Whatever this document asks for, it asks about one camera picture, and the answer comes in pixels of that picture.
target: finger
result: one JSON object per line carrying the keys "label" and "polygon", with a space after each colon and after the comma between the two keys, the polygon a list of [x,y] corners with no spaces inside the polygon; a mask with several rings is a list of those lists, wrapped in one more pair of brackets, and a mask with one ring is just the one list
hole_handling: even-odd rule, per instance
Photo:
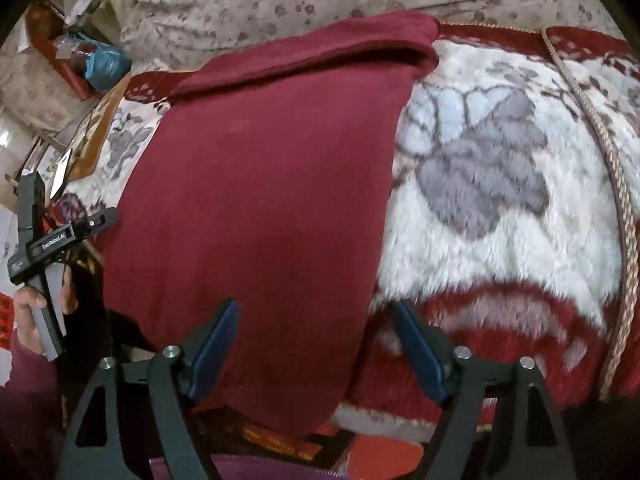
{"label": "finger", "polygon": [[18,330],[24,333],[36,330],[30,307],[44,308],[46,306],[47,301],[34,288],[24,286],[18,290],[14,294],[14,316]]}
{"label": "finger", "polygon": [[74,285],[71,267],[69,266],[65,266],[65,272],[62,277],[60,300],[62,300],[62,312],[64,314],[72,314],[78,309],[76,286]]}

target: maroon towel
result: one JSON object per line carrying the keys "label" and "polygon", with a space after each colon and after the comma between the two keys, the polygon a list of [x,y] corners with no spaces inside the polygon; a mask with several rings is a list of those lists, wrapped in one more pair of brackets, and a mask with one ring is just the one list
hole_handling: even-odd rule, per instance
{"label": "maroon towel", "polygon": [[238,299],[217,400],[287,433],[325,422],[367,320],[398,117],[437,34],[420,12],[346,20],[183,79],[118,205],[107,306],[162,348]]}

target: silver bolt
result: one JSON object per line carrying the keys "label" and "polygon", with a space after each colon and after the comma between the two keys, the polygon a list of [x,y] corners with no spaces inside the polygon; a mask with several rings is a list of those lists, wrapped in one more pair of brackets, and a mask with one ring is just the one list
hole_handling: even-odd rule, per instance
{"label": "silver bolt", "polygon": [[456,346],[453,353],[460,359],[469,359],[471,357],[471,350],[466,346]]}
{"label": "silver bolt", "polygon": [[110,368],[113,368],[114,364],[116,364],[116,361],[113,357],[105,357],[100,361],[100,368],[103,370],[109,370]]}
{"label": "silver bolt", "polygon": [[524,356],[520,358],[520,366],[527,370],[533,370],[536,367],[536,362],[531,357]]}
{"label": "silver bolt", "polygon": [[162,350],[162,355],[167,359],[173,359],[180,353],[180,347],[176,345],[169,345],[167,348]]}

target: bed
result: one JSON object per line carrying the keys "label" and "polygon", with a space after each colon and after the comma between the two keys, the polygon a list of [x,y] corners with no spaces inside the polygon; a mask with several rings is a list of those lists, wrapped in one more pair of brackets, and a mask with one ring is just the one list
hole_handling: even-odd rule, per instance
{"label": "bed", "polygon": [[[141,74],[151,70],[197,70],[213,56],[303,34],[345,18],[398,9],[423,10],[448,22],[478,22],[489,26],[499,24],[528,29],[569,25],[596,30],[613,38],[622,36],[598,0],[136,0],[126,19],[121,40],[126,53],[134,61],[134,73]],[[624,62],[632,73],[637,69],[637,62],[627,48],[623,50],[612,62]],[[526,71],[515,68],[512,70],[500,64],[494,70],[497,71],[496,76],[499,74],[507,82],[522,82],[528,77]],[[70,182],[62,199],[50,206],[50,213],[56,221],[62,223],[105,206],[117,205],[136,163],[152,142],[153,134],[169,105],[162,99],[164,95],[161,85],[136,84],[135,78],[132,81],[127,88],[126,97],[115,98],[118,101],[117,110],[108,121],[106,142],[97,157],[95,171]],[[635,87],[625,88],[624,95],[625,103],[629,106],[626,113],[636,117],[630,118],[631,121],[637,121],[635,114],[640,111],[640,101]],[[102,108],[107,109],[108,101],[112,99],[113,96],[106,97]],[[95,134],[99,129],[99,118],[98,113],[81,124],[79,135],[72,142],[73,146],[79,146],[81,141],[90,139]],[[50,150],[42,161],[39,170],[45,180],[51,179],[59,156],[60,154]],[[638,192],[635,180],[637,177],[636,171],[632,174],[633,193]],[[390,217],[387,222],[391,226],[393,213],[388,214]],[[600,304],[592,309],[604,313],[603,316],[607,313],[607,302],[610,303],[611,298],[616,296],[620,280],[620,268],[614,262],[617,254],[615,238],[615,230],[606,235],[607,247],[611,247],[614,256],[607,260],[604,271],[606,277],[599,279],[602,285],[598,293]],[[386,275],[388,282],[393,283],[402,269],[394,262],[395,256],[391,248],[386,248],[388,258],[383,259],[380,274]],[[580,257],[580,254],[575,253],[572,261]],[[589,276],[586,272],[580,279],[588,280]],[[360,433],[426,441],[433,431],[436,411],[418,409],[409,399],[381,399],[366,389],[367,381],[375,383],[375,367],[378,364],[383,368],[381,373],[386,374],[386,380],[397,383],[412,380],[405,371],[394,374],[393,367],[398,362],[400,349],[390,329],[388,315],[382,312],[388,296],[393,296],[389,292],[391,289],[391,285],[381,282],[378,294],[372,298],[370,321],[363,344],[364,354],[359,361],[359,368],[354,370],[354,377],[361,381],[354,380],[350,386],[343,404],[335,413],[334,422]],[[571,291],[561,293],[561,296],[564,294],[559,300],[561,303],[562,298],[571,298],[572,294],[580,295],[579,291],[575,294]],[[546,358],[542,351],[534,354],[538,365],[545,370],[562,370],[564,367],[571,371],[574,368],[584,370],[586,367],[593,371],[594,367],[600,365],[600,357],[590,361],[587,356],[587,350],[592,346],[590,342],[585,342],[585,338],[594,337],[593,341],[601,338],[603,342],[593,344],[602,350],[601,346],[607,338],[604,334],[611,329],[612,320],[601,318],[594,325],[593,316],[584,314],[591,308],[588,306],[588,298],[583,298],[583,304],[587,307],[579,309],[577,316],[572,311],[570,320],[567,321],[551,316],[544,306],[527,299],[526,294],[514,295],[508,287],[489,287],[482,294],[468,290],[462,294],[468,294],[466,311],[453,317],[444,314],[438,317],[435,314],[432,321],[447,326],[452,333],[462,328],[467,333],[471,332],[472,336],[462,341],[465,344],[482,346],[483,338],[496,337],[495,333],[492,336],[487,329],[496,326],[500,328],[500,318],[511,316],[513,323],[507,323],[508,326],[501,328],[511,330],[514,339],[521,336],[532,337],[549,350],[545,354]],[[439,296],[434,293],[433,297],[436,304],[447,304],[446,294]],[[490,304],[498,305],[497,309],[489,306]],[[578,332],[583,334],[582,338],[577,336],[577,332],[572,332],[577,325],[580,326]],[[367,351],[386,354],[376,360]],[[494,351],[499,353],[499,346]],[[561,374],[557,380],[567,381],[567,377],[569,376]],[[563,385],[562,391],[564,394],[561,396],[561,403],[567,406],[583,402],[595,392],[595,385],[585,387],[580,383],[580,391],[572,391],[569,383]]]}

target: tan cord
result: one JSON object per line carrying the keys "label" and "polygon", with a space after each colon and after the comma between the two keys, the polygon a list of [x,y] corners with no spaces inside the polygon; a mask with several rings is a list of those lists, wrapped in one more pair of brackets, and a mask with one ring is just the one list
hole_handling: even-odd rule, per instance
{"label": "tan cord", "polygon": [[492,25],[490,23],[448,23],[442,22],[443,25],[472,25],[487,28],[503,28],[507,30],[515,30],[517,32],[526,32],[528,34],[541,34],[542,40],[545,42],[546,48],[549,50],[551,59],[556,64],[562,77],[569,85],[588,120],[593,125],[594,140],[600,149],[600,153],[604,159],[604,163],[609,173],[611,187],[613,188],[613,196],[616,202],[616,215],[618,217],[618,235],[622,249],[622,301],[616,326],[612,334],[612,345],[607,353],[607,358],[602,367],[600,375],[600,400],[609,399],[609,392],[613,383],[613,378],[620,364],[620,358],[625,351],[626,342],[631,332],[631,323],[634,320],[636,310],[636,302],[638,300],[638,242],[636,240],[636,220],[634,216],[633,203],[631,193],[626,183],[625,172],[620,163],[618,149],[611,140],[611,135],[607,130],[602,118],[600,117],[593,102],[587,97],[587,94],[580,88],[578,81],[571,74],[567,66],[564,64],[556,48],[551,43],[546,29],[536,31],[527,30],[526,28],[503,27],[500,25]]}

